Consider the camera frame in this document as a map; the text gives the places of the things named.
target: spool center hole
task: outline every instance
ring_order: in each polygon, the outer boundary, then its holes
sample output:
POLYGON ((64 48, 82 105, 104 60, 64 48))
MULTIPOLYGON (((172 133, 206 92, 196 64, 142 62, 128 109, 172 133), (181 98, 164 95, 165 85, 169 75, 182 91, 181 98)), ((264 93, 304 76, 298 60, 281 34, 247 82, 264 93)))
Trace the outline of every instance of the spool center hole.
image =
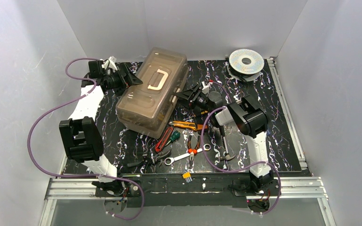
POLYGON ((248 64, 250 64, 252 61, 249 59, 249 58, 243 58, 242 59, 242 62, 244 63, 244 64, 246 64, 246 65, 248 65, 248 64))

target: metal frame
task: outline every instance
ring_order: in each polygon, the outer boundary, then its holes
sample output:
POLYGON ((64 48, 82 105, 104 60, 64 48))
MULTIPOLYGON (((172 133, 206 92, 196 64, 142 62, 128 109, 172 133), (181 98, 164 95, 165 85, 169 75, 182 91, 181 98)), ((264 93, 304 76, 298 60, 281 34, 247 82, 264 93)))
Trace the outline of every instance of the metal frame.
MULTIPOLYGON (((275 68, 275 62, 272 58, 267 59, 270 67, 270 73, 273 77, 280 103, 287 119, 288 129, 292 136, 292 141, 296 150, 302 170, 307 169, 306 158, 300 145, 295 126, 293 124, 288 104, 282 91, 279 76, 275 68)), ((67 157, 64 154, 60 165, 59 172, 63 172, 66 165, 67 157)), ((96 197, 96 187, 91 183, 97 179, 66 179, 58 178, 49 181, 46 192, 45 203, 43 206, 40 226, 50 226, 56 202, 59 199, 101 199, 101 200, 118 200, 119 197, 96 197)), ((325 190, 321 177, 281 177, 281 198, 317 198, 321 213, 326 226, 335 226, 335 221, 328 204, 328 195, 325 190)), ((257 196, 246 196, 247 199, 257 199, 257 196)))

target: white wall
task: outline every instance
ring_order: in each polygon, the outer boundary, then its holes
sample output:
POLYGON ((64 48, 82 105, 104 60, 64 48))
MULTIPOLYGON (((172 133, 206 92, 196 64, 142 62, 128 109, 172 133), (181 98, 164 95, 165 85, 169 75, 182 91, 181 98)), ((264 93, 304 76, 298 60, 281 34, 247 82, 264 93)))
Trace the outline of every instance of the white wall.
POLYGON ((152 47, 189 60, 238 48, 276 56, 307 0, 58 0, 89 57, 143 61, 152 47))
POLYGON ((336 223, 362 225, 362 1, 309 0, 277 68, 336 223))
MULTIPOLYGON (((80 84, 64 67, 83 56, 56 1, 0 0, 0 226, 39 223, 49 177, 28 157, 28 130, 43 112, 79 96, 80 84)), ((87 66, 75 68, 83 76, 87 66)), ((53 113, 33 135, 36 159, 48 170, 58 171, 64 154, 58 124, 73 110, 53 113)))

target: black marble tabletop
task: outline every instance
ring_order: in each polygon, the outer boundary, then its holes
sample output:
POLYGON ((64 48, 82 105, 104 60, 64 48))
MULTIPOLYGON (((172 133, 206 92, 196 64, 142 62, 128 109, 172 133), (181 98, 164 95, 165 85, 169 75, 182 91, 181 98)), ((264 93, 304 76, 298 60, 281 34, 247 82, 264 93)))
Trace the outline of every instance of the black marble tabletop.
MULTIPOLYGON (((227 73, 227 63, 224 60, 189 61, 188 64, 189 73, 184 90, 202 81, 213 80, 226 88, 232 101, 239 100, 246 94, 256 97, 270 117, 266 138, 269 162, 274 164, 279 171, 301 170, 267 61, 265 61, 262 70, 263 76, 248 83, 241 83, 230 77, 227 73)), ((136 72, 140 65, 141 63, 130 63, 129 66, 133 72, 136 72)), ((229 103, 230 100, 225 97, 226 95, 220 87, 212 84, 210 90, 220 92, 224 102, 229 103)), ((114 95, 113 91, 108 91, 100 103, 96 117, 96 125, 103 137, 105 155, 109 161, 114 163, 120 173, 183 173, 189 166, 188 158, 176 161, 171 166, 162 164, 161 166, 150 166, 147 169, 144 166, 127 168, 127 163, 141 161, 144 153, 148 153, 148 156, 154 156, 156 154, 155 144, 158 140, 131 131, 118 121, 115 105, 119 98, 114 95)), ((195 116, 192 111, 177 105, 170 121, 197 121, 201 124, 205 118, 206 115, 195 116)), ((181 133, 180 139, 163 150, 165 152, 171 148, 172 157, 187 152, 187 138, 190 134, 194 136, 192 138, 193 147, 198 137, 197 132, 189 129, 174 128, 174 130, 181 133)), ((210 125, 208 135, 205 134, 205 144, 209 143, 212 146, 212 149, 207 152, 209 159, 222 169, 236 170, 247 166, 249 164, 249 151, 245 138, 235 124, 226 126, 225 132, 229 142, 229 152, 231 155, 236 154, 236 158, 226 164, 219 161, 220 156, 223 156, 224 148, 219 130, 210 125)), ((193 172, 216 172, 202 153, 195 156, 193 163, 193 172)), ((67 160, 64 173, 84 174, 90 172, 84 165, 73 160, 67 160)))

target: toolbox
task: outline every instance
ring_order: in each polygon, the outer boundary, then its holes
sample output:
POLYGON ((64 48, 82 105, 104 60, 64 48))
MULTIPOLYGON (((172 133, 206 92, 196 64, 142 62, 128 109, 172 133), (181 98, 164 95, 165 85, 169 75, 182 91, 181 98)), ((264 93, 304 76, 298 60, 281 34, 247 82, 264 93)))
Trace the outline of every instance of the toolbox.
POLYGON ((136 76, 143 84, 126 90, 116 105, 118 119, 128 129, 160 138, 174 110, 174 92, 184 88, 188 74, 184 54, 153 48, 136 76))

